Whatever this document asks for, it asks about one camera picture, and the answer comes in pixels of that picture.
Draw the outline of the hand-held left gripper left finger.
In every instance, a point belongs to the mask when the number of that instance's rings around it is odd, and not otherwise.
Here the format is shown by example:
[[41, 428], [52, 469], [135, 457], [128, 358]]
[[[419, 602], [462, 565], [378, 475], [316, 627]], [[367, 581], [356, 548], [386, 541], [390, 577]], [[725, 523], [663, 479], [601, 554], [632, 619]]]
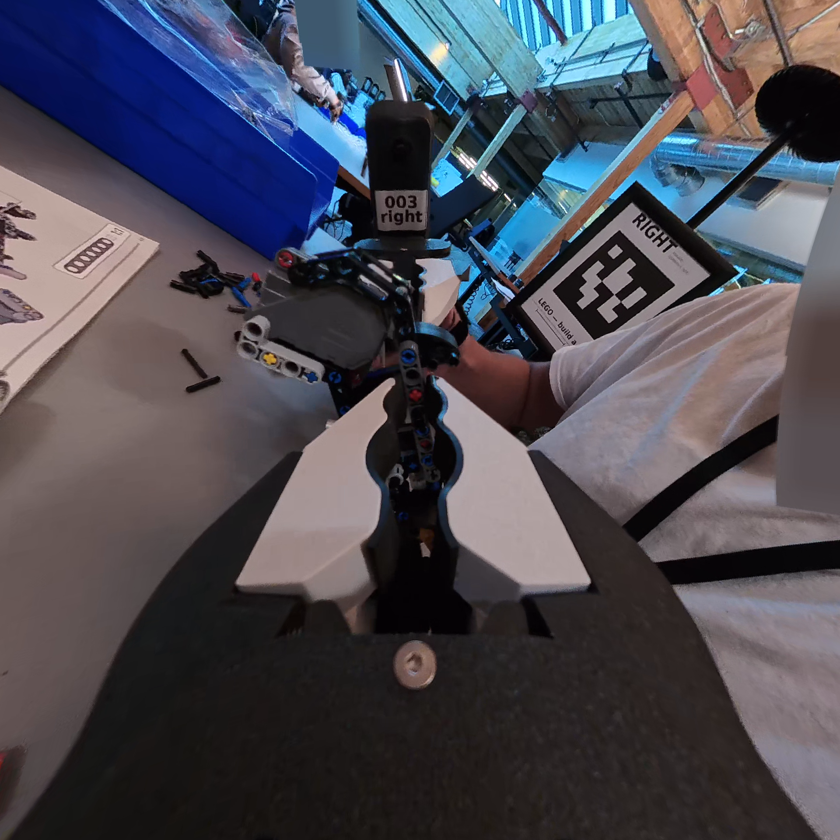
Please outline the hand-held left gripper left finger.
[[238, 575], [238, 592], [333, 602], [352, 632], [367, 629], [375, 583], [364, 545], [379, 521], [382, 491], [365, 458], [395, 385], [378, 385], [303, 449]]

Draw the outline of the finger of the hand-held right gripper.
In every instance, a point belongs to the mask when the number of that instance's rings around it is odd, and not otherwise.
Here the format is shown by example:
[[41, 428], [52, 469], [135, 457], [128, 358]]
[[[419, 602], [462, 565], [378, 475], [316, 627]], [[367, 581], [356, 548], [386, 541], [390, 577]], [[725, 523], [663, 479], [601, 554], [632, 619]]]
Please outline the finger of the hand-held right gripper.
[[442, 323], [459, 296], [459, 276], [449, 259], [422, 259], [422, 321]]

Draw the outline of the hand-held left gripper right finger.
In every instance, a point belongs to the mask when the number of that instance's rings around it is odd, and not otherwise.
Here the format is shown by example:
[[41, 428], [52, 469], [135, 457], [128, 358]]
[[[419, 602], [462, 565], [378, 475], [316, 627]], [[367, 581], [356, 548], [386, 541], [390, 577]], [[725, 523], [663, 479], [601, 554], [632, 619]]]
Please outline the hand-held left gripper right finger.
[[453, 588], [476, 634], [493, 607], [587, 594], [592, 580], [529, 450], [453, 385], [437, 378], [441, 425], [456, 445], [444, 513], [455, 541]]

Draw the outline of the grey black toy brick model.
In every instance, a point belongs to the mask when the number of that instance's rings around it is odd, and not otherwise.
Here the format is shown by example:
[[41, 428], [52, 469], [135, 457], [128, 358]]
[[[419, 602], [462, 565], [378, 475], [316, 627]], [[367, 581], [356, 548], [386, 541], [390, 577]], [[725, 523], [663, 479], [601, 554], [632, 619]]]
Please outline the grey black toy brick model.
[[433, 537], [436, 503], [447, 479], [437, 447], [443, 398], [431, 374], [399, 360], [380, 368], [355, 368], [371, 336], [371, 310], [354, 288], [354, 248], [318, 255], [282, 248], [266, 273], [261, 303], [235, 334], [238, 354], [298, 382], [328, 385], [340, 417], [386, 380], [398, 384], [392, 410], [398, 453], [385, 457], [384, 478], [397, 525], [420, 541]]

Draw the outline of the person's right forearm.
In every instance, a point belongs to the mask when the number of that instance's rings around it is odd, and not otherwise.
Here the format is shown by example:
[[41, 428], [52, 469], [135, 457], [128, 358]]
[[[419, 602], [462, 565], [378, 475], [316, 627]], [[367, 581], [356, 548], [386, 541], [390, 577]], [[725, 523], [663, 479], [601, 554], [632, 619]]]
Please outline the person's right forearm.
[[499, 425], [529, 432], [553, 427], [564, 412], [551, 384], [550, 362], [490, 351], [473, 338], [460, 345], [448, 382]]

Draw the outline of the white work table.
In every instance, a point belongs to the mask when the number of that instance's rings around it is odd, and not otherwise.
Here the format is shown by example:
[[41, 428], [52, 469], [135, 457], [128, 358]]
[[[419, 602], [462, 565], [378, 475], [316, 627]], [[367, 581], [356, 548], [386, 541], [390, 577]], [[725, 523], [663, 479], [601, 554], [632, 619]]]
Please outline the white work table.
[[331, 122], [325, 112], [298, 94], [295, 107], [298, 127], [336, 160], [335, 186], [370, 199], [366, 142], [352, 135], [340, 122]]

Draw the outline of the black framed marker sign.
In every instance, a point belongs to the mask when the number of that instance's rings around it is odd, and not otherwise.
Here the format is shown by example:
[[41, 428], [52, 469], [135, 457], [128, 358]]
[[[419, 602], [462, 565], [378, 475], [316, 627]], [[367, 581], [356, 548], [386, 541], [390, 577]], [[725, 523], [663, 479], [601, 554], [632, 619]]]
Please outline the black framed marker sign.
[[633, 183], [507, 310], [550, 356], [706, 297], [736, 275], [703, 237]]

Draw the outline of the clear plastic bag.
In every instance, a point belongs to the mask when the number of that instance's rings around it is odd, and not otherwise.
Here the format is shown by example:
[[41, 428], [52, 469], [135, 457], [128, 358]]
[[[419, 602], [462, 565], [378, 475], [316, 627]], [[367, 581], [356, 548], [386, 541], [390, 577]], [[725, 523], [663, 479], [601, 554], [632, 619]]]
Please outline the clear plastic bag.
[[285, 71], [225, 2], [101, 4], [277, 145], [298, 131]]

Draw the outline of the pile of black toy pins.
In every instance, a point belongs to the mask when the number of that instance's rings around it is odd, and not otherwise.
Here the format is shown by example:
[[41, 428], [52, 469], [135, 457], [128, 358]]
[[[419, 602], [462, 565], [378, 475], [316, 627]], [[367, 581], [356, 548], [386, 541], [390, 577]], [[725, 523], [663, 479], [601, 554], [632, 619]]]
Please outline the pile of black toy pins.
[[228, 312], [244, 316], [261, 303], [264, 279], [258, 273], [242, 275], [221, 270], [218, 263], [204, 250], [196, 251], [196, 267], [178, 272], [169, 281], [169, 288], [204, 300], [229, 295]]

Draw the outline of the blue plastic bin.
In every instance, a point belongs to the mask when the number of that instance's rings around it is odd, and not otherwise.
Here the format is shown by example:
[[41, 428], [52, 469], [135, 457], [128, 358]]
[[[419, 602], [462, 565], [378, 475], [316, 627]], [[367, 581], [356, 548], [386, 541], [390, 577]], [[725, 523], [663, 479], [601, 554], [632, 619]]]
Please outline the blue plastic bin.
[[333, 194], [300, 128], [277, 145], [102, 2], [2, 2], [2, 86], [267, 258]]

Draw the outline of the open instruction booklet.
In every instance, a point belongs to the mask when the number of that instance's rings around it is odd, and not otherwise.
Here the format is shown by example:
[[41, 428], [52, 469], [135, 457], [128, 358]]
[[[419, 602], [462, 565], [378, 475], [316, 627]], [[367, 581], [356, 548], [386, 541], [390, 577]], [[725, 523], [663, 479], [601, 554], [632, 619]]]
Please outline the open instruction booklet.
[[160, 246], [4, 167], [1, 200], [5, 410]]

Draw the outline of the black ball on rod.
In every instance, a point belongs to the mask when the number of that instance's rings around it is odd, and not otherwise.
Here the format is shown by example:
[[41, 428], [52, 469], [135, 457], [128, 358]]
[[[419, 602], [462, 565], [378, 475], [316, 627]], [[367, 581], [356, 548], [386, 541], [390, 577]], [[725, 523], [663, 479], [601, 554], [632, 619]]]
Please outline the black ball on rod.
[[839, 76], [812, 65], [792, 65], [774, 73], [762, 84], [755, 100], [759, 126], [771, 140], [691, 219], [695, 229], [760, 169], [788, 146], [794, 156], [814, 163], [839, 159]]

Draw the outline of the metal air duct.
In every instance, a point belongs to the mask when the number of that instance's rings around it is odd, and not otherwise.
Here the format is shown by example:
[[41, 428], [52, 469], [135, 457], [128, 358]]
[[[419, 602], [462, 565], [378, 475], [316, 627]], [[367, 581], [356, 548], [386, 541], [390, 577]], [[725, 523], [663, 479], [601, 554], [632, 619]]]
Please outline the metal air duct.
[[[656, 181], [680, 196], [697, 193], [709, 176], [726, 181], [758, 157], [759, 141], [706, 140], [692, 133], [670, 134], [649, 155], [649, 167]], [[774, 155], [759, 173], [738, 192], [738, 203], [760, 205], [789, 184], [833, 186], [838, 162], [815, 163], [789, 150]]]

